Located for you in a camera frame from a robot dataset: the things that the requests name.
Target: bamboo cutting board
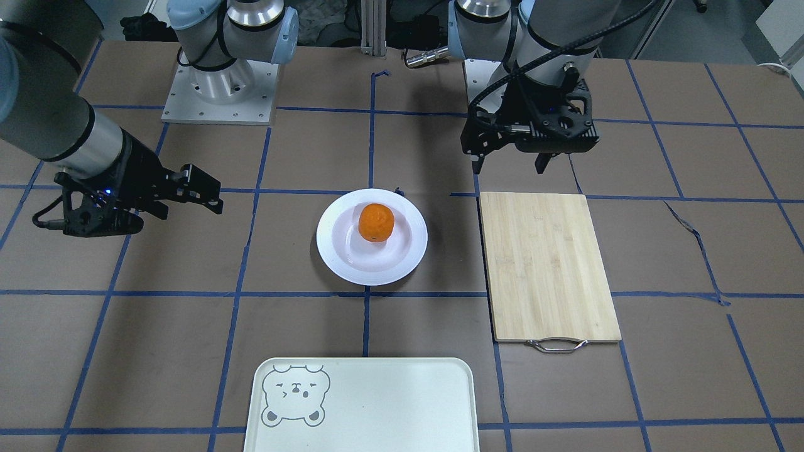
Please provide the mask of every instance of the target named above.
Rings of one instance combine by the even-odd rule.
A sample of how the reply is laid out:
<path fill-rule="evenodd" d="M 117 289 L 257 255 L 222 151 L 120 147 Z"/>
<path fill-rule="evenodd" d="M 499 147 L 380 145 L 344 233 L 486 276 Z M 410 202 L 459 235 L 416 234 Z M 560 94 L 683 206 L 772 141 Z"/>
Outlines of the bamboo cutting board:
<path fill-rule="evenodd" d="M 483 192 L 480 208 L 497 340 L 621 339 L 585 196 Z"/>

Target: metal handle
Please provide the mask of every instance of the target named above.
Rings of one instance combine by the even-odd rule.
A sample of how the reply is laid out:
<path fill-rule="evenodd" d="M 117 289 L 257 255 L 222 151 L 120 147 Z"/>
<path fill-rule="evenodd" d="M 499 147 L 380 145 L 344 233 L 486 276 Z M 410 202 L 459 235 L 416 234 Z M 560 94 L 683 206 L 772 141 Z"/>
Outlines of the metal handle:
<path fill-rule="evenodd" d="M 579 348 L 583 348 L 586 344 L 589 343 L 589 341 L 587 339 L 584 339 L 582 341 L 574 341 L 574 340 L 570 340 L 570 339 L 550 339 L 550 340 L 561 340 L 561 341 L 565 341 L 565 342 L 569 342 L 569 343 L 574 343 L 575 347 L 573 347 L 573 348 L 547 348 L 547 347 L 543 346 L 541 343 L 539 343 L 539 341 L 533 340 L 533 339 L 525 342 L 525 344 L 530 345 L 531 347 L 535 348 L 538 351 L 541 351 L 542 353 L 564 353 L 564 354 L 567 354 L 567 353 L 572 353 L 575 350 L 578 350 Z"/>
<path fill-rule="evenodd" d="M 402 55 L 404 64 L 408 68 L 419 68 L 426 64 L 430 64 L 435 60 L 449 57 L 449 47 L 439 47 L 435 50 L 426 51 L 416 56 L 407 57 L 407 53 Z"/>

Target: metal base plate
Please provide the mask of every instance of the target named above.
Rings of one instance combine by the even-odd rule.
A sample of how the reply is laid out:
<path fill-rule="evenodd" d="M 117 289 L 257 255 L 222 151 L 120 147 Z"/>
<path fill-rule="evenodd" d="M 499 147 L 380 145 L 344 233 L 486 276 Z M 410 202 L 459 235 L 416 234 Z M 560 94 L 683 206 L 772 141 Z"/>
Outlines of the metal base plate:
<path fill-rule="evenodd" d="M 488 60 L 466 60 L 464 61 L 464 77 L 466 78 L 466 95 L 468 100 L 466 103 L 471 102 L 480 92 L 486 89 L 489 85 L 491 77 L 494 72 L 500 67 L 498 61 Z M 503 103 L 503 93 L 505 92 L 506 85 L 503 85 L 497 91 L 491 93 L 480 106 L 487 112 L 496 112 L 500 105 Z"/>
<path fill-rule="evenodd" d="M 163 122 L 179 124 L 270 125 L 277 95 L 279 65 L 249 61 L 256 86 L 251 97 L 230 105 L 204 101 L 190 84 L 190 71 L 179 67 L 162 111 Z"/>

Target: orange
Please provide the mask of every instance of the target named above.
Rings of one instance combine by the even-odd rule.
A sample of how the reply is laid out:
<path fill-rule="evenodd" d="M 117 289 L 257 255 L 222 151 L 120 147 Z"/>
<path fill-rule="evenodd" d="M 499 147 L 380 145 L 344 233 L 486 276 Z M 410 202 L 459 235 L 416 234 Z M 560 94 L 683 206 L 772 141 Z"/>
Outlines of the orange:
<path fill-rule="evenodd" d="M 360 212 L 357 230 L 362 238 L 370 242 L 384 242 L 394 230 L 394 212 L 383 204 L 368 204 Z"/>

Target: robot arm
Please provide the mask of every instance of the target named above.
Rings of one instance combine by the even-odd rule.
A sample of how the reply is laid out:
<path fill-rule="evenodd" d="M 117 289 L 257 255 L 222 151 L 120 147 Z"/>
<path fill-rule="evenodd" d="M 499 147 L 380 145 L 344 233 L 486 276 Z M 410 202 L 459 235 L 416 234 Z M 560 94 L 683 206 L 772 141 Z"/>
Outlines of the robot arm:
<path fill-rule="evenodd" d="M 178 31 L 198 72 L 215 75 L 214 66 L 235 64 L 232 55 L 277 63 L 293 56 L 298 20 L 281 1 L 173 4 L 200 12 Z M 0 138 L 61 169 L 55 181 L 62 195 L 34 216 L 34 224 L 70 236 L 134 234 L 143 220 L 132 209 L 164 220 L 163 200 L 198 203 L 220 214 L 219 181 L 191 164 L 178 172 L 164 168 L 152 150 L 73 91 L 101 28 L 83 0 L 0 3 Z M 219 46 L 213 49 L 214 42 Z M 228 87 L 227 95 L 216 94 L 236 101 L 240 86 Z M 76 192 L 83 195 L 80 206 L 72 205 Z M 62 220 L 39 220 L 59 202 Z"/>
<path fill-rule="evenodd" d="M 488 154 L 508 143 L 539 154 L 539 174 L 555 155 L 590 150 L 599 138 L 583 75 L 603 36 L 657 2 L 612 26 L 620 0 L 523 0 L 513 8 L 510 0 L 451 2 L 449 53 L 501 62 L 488 87 L 470 102 L 461 134 L 475 174 Z M 481 106 L 502 89 L 498 109 Z"/>

